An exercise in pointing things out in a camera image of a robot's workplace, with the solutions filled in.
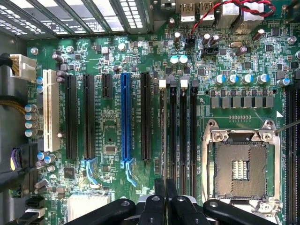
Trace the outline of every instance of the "black pcie slot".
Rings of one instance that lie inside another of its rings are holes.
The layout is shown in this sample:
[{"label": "black pcie slot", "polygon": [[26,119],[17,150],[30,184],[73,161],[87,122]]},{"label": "black pcie slot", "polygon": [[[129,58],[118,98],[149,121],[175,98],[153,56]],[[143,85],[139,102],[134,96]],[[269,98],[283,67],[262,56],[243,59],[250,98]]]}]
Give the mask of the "black pcie slot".
[{"label": "black pcie slot", "polygon": [[67,158],[76,159],[77,151],[77,88],[76,77],[65,76],[66,151]]},{"label": "black pcie slot", "polygon": [[[286,87],[286,124],[293,123],[300,119],[300,82]],[[298,224],[298,205],[300,204],[299,191],[299,165],[300,165],[300,125],[288,128],[286,134],[286,200],[287,218],[289,224]]]},{"label": "black pcie slot", "polygon": [[181,192],[186,194],[187,182],[187,92],[180,90],[180,166]]},{"label": "black pcie slot", "polygon": [[197,88],[190,92],[190,157],[191,157],[191,195],[197,196]]},{"label": "black pcie slot", "polygon": [[142,160],[151,159],[151,80],[149,72],[141,73]]},{"label": "black pcie slot", "polygon": [[95,80],[83,75],[83,149],[84,159],[95,157]]},{"label": "black pcie slot", "polygon": [[176,87],[170,88],[170,166],[171,179],[176,181],[176,149],[177,149],[177,104],[176,104]]}]

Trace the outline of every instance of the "motherboard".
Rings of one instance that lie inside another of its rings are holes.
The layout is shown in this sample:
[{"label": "motherboard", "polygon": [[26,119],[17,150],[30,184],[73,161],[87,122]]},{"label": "motherboard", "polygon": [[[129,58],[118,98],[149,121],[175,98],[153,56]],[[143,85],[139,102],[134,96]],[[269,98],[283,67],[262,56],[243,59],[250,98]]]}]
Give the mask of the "motherboard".
[{"label": "motherboard", "polygon": [[236,200],[283,225],[296,213],[295,133],[276,130],[299,113],[299,24],[200,27],[190,37],[172,19],[155,34],[29,42],[37,110],[26,135],[40,163],[31,195],[46,199],[46,224],[120,198],[137,203],[161,177],[199,204]]}]

